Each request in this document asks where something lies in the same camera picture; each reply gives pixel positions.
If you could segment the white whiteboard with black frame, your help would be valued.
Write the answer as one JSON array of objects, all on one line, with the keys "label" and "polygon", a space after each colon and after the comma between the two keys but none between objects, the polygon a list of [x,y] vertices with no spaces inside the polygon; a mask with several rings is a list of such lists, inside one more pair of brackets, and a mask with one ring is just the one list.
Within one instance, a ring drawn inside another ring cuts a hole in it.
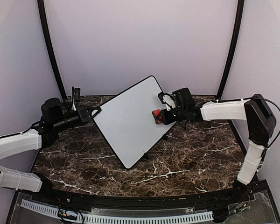
[{"label": "white whiteboard with black frame", "polygon": [[152,112],[165,106],[162,89],[149,76],[101,105],[94,117],[104,139],[126,169],[133,167],[172,127],[156,124]]}]

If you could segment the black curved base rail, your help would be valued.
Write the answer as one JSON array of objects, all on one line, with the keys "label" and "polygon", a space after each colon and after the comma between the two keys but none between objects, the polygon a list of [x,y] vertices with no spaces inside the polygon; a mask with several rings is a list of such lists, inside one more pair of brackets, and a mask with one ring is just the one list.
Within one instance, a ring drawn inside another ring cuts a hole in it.
[{"label": "black curved base rail", "polygon": [[47,192],[30,193],[32,199],[61,205],[62,208],[73,207],[80,211],[90,211],[94,208],[114,210],[162,210],[194,208],[195,210],[211,210],[225,208],[232,203],[247,201],[253,191],[253,184],[246,189],[234,187],[208,193],[190,194],[183,196],[160,197],[119,197],[96,196],[72,193],[51,189]]}]

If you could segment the black frame post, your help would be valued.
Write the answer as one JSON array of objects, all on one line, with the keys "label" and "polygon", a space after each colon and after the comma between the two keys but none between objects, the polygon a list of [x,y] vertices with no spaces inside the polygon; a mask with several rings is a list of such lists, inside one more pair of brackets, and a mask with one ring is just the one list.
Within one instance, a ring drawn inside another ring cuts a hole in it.
[{"label": "black frame post", "polygon": [[53,45],[52,45],[52,40],[51,40],[51,36],[50,36],[50,32],[49,32],[49,25],[48,25],[48,20],[47,20],[47,15],[46,15],[46,9],[45,9],[45,2],[43,0],[37,0],[37,6],[38,6],[43,37],[45,40],[51,68],[53,70],[54,78],[55,78],[59,93],[61,95],[61,98],[63,100],[65,100],[67,98],[67,95],[66,95],[66,91],[65,91],[65,88],[64,88],[64,85],[62,82],[62,78],[60,75],[60,71],[59,71],[59,68],[57,65],[57,60],[56,60],[56,56],[55,56]]},{"label": "black frame post", "polygon": [[237,46],[237,42],[238,42],[240,27],[241,27],[241,21],[242,21],[242,16],[243,16],[243,11],[244,11],[244,4],[245,4],[244,0],[238,0],[234,27],[233,27],[232,37],[231,37],[231,43],[230,43],[228,55],[226,58],[226,63],[225,63],[224,71],[223,71],[222,78],[220,81],[220,85],[219,85],[219,88],[218,88],[218,91],[216,94],[217,100],[221,100],[221,98],[223,96],[223,93],[224,93],[224,90],[225,90],[225,87],[227,84],[227,80],[229,77],[229,73],[231,70],[231,66],[232,66],[232,62],[233,62],[233,58],[235,55],[236,46]]}]

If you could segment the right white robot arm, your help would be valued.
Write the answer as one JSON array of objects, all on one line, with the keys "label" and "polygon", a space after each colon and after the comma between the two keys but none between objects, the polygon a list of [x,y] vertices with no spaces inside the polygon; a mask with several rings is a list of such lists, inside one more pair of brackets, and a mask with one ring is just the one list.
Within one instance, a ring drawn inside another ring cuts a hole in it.
[{"label": "right white robot arm", "polygon": [[185,123],[212,120],[242,120],[247,122],[249,146],[242,168],[229,191],[229,199],[238,203],[247,194],[248,186],[263,164],[265,155],[277,140],[273,136],[277,119],[269,107],[276,104],[255,94],[249,98],[209,101],[198,105],[188,88],[172,94],[160,92],[158,98],[165,108],[154,110],[152,115],[156,124],[169,125],[174,122]]}]

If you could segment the left black frame post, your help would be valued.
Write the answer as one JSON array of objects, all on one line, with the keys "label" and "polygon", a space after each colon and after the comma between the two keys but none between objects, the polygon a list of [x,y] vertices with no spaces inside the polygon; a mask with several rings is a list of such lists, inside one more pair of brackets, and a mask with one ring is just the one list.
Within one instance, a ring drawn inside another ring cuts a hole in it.
[{"label": "left black frame post", "polygon": [[63,100],[65,100],[67,98],[67,95],[66,95],[66,91],[65,91],[65,88],[64,88],[64,85],[62,82],[62,78],[60,75],[60,71],[59,71],[59,68],[57,65],[57,60],[56,60],[56,56],[55,56],[53,45],[52,45],[52,40],[51,40],[51,36],[50,36],[50,32],[49,32],[49,25],[48,25],[48,20],[47,20],[47,15],[46,15],[46,9],[45,9],[45,2],[43,0],[37,0],[37,6],[38,6],[43,37],[45,40],[51,68],[53,70],[54,78],[55,78],[59,93],[61,95],[61,98]]}]

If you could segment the black whiteboard stand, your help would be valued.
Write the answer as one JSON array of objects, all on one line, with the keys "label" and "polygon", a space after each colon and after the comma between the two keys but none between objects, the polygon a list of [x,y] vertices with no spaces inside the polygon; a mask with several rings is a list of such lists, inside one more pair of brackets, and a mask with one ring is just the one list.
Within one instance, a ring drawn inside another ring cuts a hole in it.
[{"label": "black whiteboard stand", "polygon": [[[164,134],[164,135],[161,137],[161,140],[168,141],[168,135],[167,135],[167,134]],[[143,157],[144,159],[146,159],[146,160],[149,160],[149,155],[148,155],[148,153],[144,153],[142,157]]]}]

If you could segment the red whiteboard eraser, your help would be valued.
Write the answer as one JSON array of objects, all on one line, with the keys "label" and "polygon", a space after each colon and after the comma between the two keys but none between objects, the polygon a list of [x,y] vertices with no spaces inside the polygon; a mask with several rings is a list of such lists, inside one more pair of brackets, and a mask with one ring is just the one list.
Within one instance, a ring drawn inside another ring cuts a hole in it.
[{"label": "red whiteboard eraser", "polygon": [[160,110],[154,110],[152,111],[152,115],[154,117],[154,120],[156,122],[156,124],[161,124],[162,123],[162,115],[161,115],[161,111]]}]

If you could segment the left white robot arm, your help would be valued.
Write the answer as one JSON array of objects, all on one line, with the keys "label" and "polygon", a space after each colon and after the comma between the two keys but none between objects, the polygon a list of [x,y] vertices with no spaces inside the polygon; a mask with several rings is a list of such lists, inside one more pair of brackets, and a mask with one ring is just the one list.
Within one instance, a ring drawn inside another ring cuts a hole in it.
[{"label": "left white robot arm", "polygon": [[[66,112],[58,98],[50,98],[41,106],[40,121],[32,124],[23,132],[0,136],[0,161],[26,151],[38,151],[52,146],[59,134],[65,130],[83,126],[93,120],[100,112],[100,107],[78,105],[72,100]],[[49,186],[50,181],[41,174],[26,173],[0,165],[0,188],[38,192],[46,203],[56,200],[56,192]]]}]

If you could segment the right black frame post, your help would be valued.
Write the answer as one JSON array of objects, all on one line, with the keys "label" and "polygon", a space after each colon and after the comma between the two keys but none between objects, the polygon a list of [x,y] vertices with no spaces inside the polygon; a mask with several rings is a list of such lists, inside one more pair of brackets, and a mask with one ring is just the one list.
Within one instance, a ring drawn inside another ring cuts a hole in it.
[{"label": "right black frame post", "polygon": [[219,85],[219,88],[218,88],[218,91],[216,94],[217,100],[221,100],[221,98],[223,96],[223,93],[224,93],[224,90],[225,90],[225,87],[227,84],[227,80],[229,77],[229,73],[231,70],[231,66],[232,66],[232,62],[233,62],[233,58],[235,55],[236,46],[237,46],[237,42],[238,42],[240,27],[241,27],[241,21],[242,21],[242,16],[243,16],[243,11],[244,11],[244,4],[245,4],[244,0],[238,0],[234,27],[233,27],[232,37],[231,37],[231,43],[230,43],[228,55],[226,58],[226,63],[225,63],[224,71],[223,71],[222,78],[220,81],[220,85]]}]

